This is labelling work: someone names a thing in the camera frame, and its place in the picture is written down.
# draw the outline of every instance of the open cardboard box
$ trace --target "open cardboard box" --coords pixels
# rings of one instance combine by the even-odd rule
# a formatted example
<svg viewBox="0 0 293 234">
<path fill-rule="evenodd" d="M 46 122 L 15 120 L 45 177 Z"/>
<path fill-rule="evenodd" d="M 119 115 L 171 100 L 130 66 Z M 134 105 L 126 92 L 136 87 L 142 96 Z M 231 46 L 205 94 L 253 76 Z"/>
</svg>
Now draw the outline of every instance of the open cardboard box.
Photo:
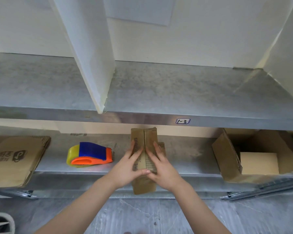
<svg viewBox="0 0 293 234">
<path fill-rule="evenodd" d="M 293 172 L 293 137 L 287 131 L 223 129 L 212 147 L 228 182 L 264 183 Z"/>
</svg>

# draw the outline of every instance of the white divider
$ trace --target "white divider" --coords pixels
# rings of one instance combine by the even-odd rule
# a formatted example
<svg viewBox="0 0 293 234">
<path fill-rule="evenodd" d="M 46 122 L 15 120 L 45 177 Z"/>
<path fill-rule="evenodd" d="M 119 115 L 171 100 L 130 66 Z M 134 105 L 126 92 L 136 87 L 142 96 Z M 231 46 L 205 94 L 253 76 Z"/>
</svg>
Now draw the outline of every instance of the white divider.
<svg viewBox="0 0 293 234">
<path fill-rule="evenodd" d="M 115 70 L 103 0 L 49 1 L 97 111 L 102 113 Z"/>
</svg>

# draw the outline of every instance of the finger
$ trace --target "finger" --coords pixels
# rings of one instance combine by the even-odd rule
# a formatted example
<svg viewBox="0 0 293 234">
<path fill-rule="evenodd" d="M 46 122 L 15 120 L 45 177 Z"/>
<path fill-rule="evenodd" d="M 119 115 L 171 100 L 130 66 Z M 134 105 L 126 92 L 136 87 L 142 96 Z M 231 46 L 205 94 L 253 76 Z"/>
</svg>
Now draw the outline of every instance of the finger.
<svg viewBox="0 0 293 234">
<path fill-rule="evenodd" d="M 146 147 L 146 152 L 147 154 L 149 155 L 150 159 L 153 161 L 153 163 L 155 164 L 158 164 L 160 162 L 160 160 L 158 160 L 158 158 L 149 150 L 148 147 Z"/>
<path fill-rule="evenodd" d="M 153 142 L 153 145 L 154 145 L 156 154 L 157 154 L 158 158 L 160 159 L 160 161 L 166 161 L 166 158 L 165 158 L 164 154 L 162 153 L 160 146 L 155 141 Z"/>
<path fill-rule="evenodd" d="M 135 146 L 135 142 L 132 140 L 130 144 L 130 149 L 128 149 L 124 155 L 124 158 L 130 158 L 130 155 L 133 152 L 133 147 Z"/>
<path fill-rule="evenodd" d="M 140 154 L 142 153 L 142 151 L 143 151 L 143 147 L 141 147 L 137 152 L 135 152 L 135 153 L 130 157 L 129 160 L 132 160 L 133 162 L 135 162 L 135 161 L 138 159 L 138 157 L 140 156 Z"/>
<path fill-rule="evenodd" d="M 155 182 L 157 181 L 157 175 L 155 175 L 154 173 L 147 174 L 147 177 L 151 179 L 152 181 L 155 181 Z"/>
<path fill-rule="evenodd" d="M 136 179 L 137 177 L 140 177 L 142 175 L 150 174 L 151 171 L 149 169 L 139 169 L 135 172 L 133 172 L 133 179 Z"/>
</svg>

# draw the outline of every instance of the cardboard box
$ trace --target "cardboard box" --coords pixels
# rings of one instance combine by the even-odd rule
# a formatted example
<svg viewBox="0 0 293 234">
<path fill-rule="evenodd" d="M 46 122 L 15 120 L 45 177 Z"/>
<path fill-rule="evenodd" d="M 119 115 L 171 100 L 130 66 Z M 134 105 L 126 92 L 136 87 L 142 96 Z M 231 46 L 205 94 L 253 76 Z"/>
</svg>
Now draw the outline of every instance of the cardboard box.
<svg viewBox="0 0 293 234">
<path fill-rule="evenodd" d="M 23 187 L 50 143 L 49 136 L 0 136 L 0 187 Z"/>
<path fill-rule="evenodd" d="M 223 129 L 212 147 L 228 182 L 264 183 L 293 172 L 293 137 L 287 131 Z"/>
<path fill-rule="evenodd" d="M 136 171 L 138 169 L 149 169 L 153 173 L 157 173 L 156 166 L 149 158 L 148 154 L 145 151 L 145 148 L 148 147 L 153 154 L 156 155 L 155 148 L 153 146 L 153 142 L 156 141 L 160 146 L 162 152 L 166 156 L 165 145 L 164 143 L 159 143 L 157 141 L 157 129 L 149 128 L 149 129 L 131 129 L 131 140 L 134 140 L 135 146 L 133 149 L 133 153 L 138 151 L 141 147 L 143 147 L 143 151 L 141 155 L 136 160 L 133 170 Z M 133 185 L 133 193 L 135 195 L 144 194 L 148 192 L 154 192 L 156 190 L 156 183 L 150 180 L 147 176 L 141 176 L 135 179 L 132 183 Z"/>
</svg>

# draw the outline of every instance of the shelf label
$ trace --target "shelf label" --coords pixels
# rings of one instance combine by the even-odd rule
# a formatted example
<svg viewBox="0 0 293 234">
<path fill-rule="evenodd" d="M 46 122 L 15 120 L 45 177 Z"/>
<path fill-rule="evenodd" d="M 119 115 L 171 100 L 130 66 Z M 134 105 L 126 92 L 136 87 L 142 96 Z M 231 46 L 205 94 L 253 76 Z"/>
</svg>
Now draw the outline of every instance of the shelf label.
<svg viewBox="0 0 293 234">
<path fill-rule="evenodd" d="M 189 124 L 190 118 L 178 118 L 176 124 Z"/>
</svg>

